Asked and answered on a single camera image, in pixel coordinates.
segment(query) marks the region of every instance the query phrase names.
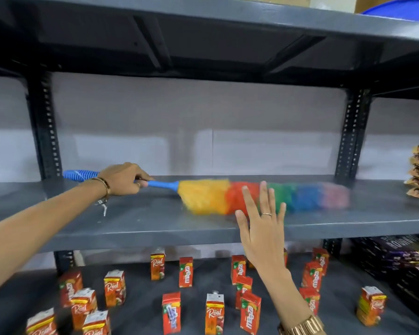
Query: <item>juice box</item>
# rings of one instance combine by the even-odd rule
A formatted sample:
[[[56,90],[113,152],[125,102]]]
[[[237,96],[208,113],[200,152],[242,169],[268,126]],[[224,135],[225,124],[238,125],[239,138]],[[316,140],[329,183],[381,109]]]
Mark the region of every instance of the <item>juice box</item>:
[[[54,308],[41,311],[29,318],[26,323],[27,335],[58,335],[54,322]]]
[[[241,297],[240,327],[251,335],[256,335],[261,315],[261,298],[251,292]]]
[[[306,300],[313,314],[317,315],[318,305],[320,302],[320,293],[313,288],[300,288],[299,293],[301,294],[302,298]]]
[[[240,310],[241,301],[240,298],[243,293],[251,292],[251,286],[253,285],[253,279],[249,276],[238,276],[236,281],[236,309]]]
[[[74,294],[71,299],[71,315],[74,330],[82,330],[87,315],[98,310],[94,289],[84,288]]]
[[[312,261],[318,262],[323,267],[323,276],[326,275],[326,270],[328,269],[329,264],[329,252],[323,248],[314,248]]]
[[[192,257],[180,257],[179,287],[187,288],[193,286],[194,267]]]
[[[61,292],[61,307],[70,307],[71,297],[84,288],[80,271],[66,272],[59,278],[59,290]]]
[[[284,264],[286,267],[287,267],[287,258],[288,258],[287,249],[284,248]],[[248,268],[255,269],[255,266],[250,261],[248,261]]]
[[[225,320],[223,294],[206,295],[205,335],[222,335]]]
[[[82,326],[83,335],[111,335],[108,311],[95,311],[87,315]]]
[[[104,277],[105,303],[108,307],[122,305],[126,297],[123,270],[111,270]]]
[[[244,255],[231,257],[231,284],[235,285],[238,276],[245,276],[247,259]]]
[[[358,301],[357,317],[365,326],[375,326],[380,322],[385,309],[386,295],[377,287],[363,287]]]
[[[178,333],[181,330],[181,297],[180,292],[163,294],[163,333]]]
[[[157,250],[151,254],[151,280],[157,281],[164,278],[164,261],[165,254],[163,248],[157,248]]]
[[[306,263],[302,273],[301,286],[303,288],[314,288],[317,292],[321,288],[321,279],[323,278],[323,267],[315,261]]]

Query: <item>shelving rack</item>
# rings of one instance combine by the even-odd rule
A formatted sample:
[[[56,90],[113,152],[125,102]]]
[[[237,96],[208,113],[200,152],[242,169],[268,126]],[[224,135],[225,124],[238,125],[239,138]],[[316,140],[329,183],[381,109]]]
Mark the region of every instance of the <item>shelving rack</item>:
[[[244,0],[0,0],[0,76],[27,87],[42,178],[0,184],[0,220],[73,186],[61,178],[52,72],[345,89],[335,176],[242,178],[350,186],[351,209],[286,218],[287,239],[324,238],[334,254],[344,237],[419,233],[419,200],[401,181],[355,180],[372,99],[419,99],[418,22]],[[191,216],[173,195],[109,205],[45,245],[59,272],[74,265],[71,249],[240,240],[232,217]]]

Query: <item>blue container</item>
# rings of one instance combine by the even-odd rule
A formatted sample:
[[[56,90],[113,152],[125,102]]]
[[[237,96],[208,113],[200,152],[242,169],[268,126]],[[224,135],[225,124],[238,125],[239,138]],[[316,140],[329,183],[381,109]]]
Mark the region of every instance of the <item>blue container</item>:
[[[365,10],[362,14],[419,21],[419,0],[393,0]]]

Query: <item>shelf board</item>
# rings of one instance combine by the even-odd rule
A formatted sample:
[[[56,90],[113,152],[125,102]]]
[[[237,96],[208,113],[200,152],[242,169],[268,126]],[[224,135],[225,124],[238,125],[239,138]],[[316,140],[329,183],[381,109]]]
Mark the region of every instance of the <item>shelf board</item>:
[[[297,286],[301,282],[303,266],[309,260],[309,254],[290,254],[289,256],[289,268]],[[118,335],[128,335],[134,332],[138,335],[162,334],[161,298],[164,293],[179,290],[178,261],[166,263],[166,276],[162,281],[150,281],[149,264],[81,267],[84,285],[96,289],[100,309],[105,308],[103,277],[107,271],[115,268],[125,270],[127,300],[123,306],[110,310],[112,330]],[[33,272],[32,275],[38,276],[39,274]],[[247,270],[247,275],[253,277],[253,293],[262,298],[258,335],[275,334],[279,321],[270,296],[255,270]],[[11,280],[20,280],[20,276],[16,275]],[[24,288],[24,285],[25,281],[20,281],[20,288]],[[363,326],[354,314],[361,287],[365,285],[375,285],[388,296],[382,321],[376,327]],[[33,308],[21,310],[20,319],[58,305],[56,285],[52,284],[50,287],[45,285],[41,290],[44,292],[44,298],[34,302]],[[224,331],[227,334],[244,335],[245,332],[239,328],[240,313],[234,308],[235,288],[230,284],[230,259],[196,259],[194,261],[194,285],[192,288],[181,289],[181,334],[202,334],[205,323],[206,294],[213,290],[225,295]],[[10,294],[9,299],[1,296],[3,300],[0,302],[17,303],[20,298],[16,297],[21,295],[12,290],[9,290],[8,293]],[[323,278],[319,315],[324,322],[326,333],[329,335],[344,334],[345,329],[348,329],[348,332],[353,335],[419,335],[419,317],[408,310],[386,285],[375,281],[363,271],[335,259],[330,261],[327,275]],[[80,332],[71,333],[68,331],[67,316],[68,314],[64,313],[57,319],[59,325],[63,326],[60,334],[80,334]],[[4,318],[12,319],[12,317],[11,312],[4,312],[3,315],[0,315],[1,323],[4,323]],[[15,330],[13,334],[22,334],[23,327],[15,327]],[[0,334],[10,333],[3,330],[0,332]]]
[[[185,178],[202,177],[158,176],[157,180],[170,182]],[[330,175],[229,178],[278,183],[334,181]],[[75,185],[68,180],[16,185],[13,191],[4,191],[0,196],[0,220]],[[347,185],[352,188],[349,209],[288,213],[286,239],[419,234],[419,199],[405,194],[407,187],[402,181],[356,180]],[[8,188],[9,184],[3,184],[3,187]],[[146,188],[135,196],[112,197],[106,217],[103,211],[100,206],[91,206],[47,242],[41,251],[240,242],[233,215],[193,215],[184,208],[180,197],[167,189]]]
[[[384,96],[419,98],[415,21],[248,0],[0,0],[0,9],[5,67],[345,88],[363,79]]]

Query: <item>gold bracelet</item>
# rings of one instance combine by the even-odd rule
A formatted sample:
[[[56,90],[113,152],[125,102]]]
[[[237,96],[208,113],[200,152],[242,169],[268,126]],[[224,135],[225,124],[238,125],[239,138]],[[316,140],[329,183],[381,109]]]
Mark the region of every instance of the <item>gold bracelet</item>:
[[[279,335],[315,335],[322,332],[324,325],[318,316],[310,316],[306,321],[301,322],[296,327],[287,329],[286,331],[282,327],[282,324],[278,326]]]
[[[100,181],[100,182],[101,182],[101,183],[105,186],[105,189],[106,189],[107,193],[106,193],[106,195],[105,195],[105,196],[103,196],[103,197],[99,200],[99,203],[100,203],[100,204],[105,204],[105,203],[108,201],[108,197],[110,196],[110,186],[108,185],[107,181],[106,181],[106,180],[104,180],[102,177],[93,177],[93,178],[91,178],[90,180],[97,180],[97,181]]]

